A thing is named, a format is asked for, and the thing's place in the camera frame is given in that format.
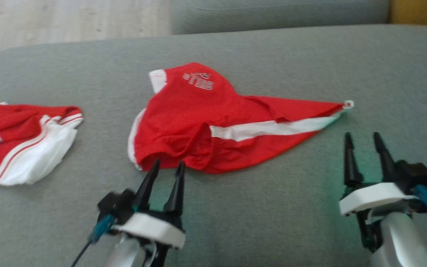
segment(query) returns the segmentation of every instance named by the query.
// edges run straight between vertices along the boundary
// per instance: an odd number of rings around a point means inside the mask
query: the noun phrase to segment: clothing
[[[76,106],[0,104],[0,185],[32,184],[49,174],[82,120]]]
[[[335,121],[345,103],[241,96],[219,73],[189,63],[149,73],[155,95],[135,118],[129,158],[148,170],[181,160],[219,174],[275,157]]]

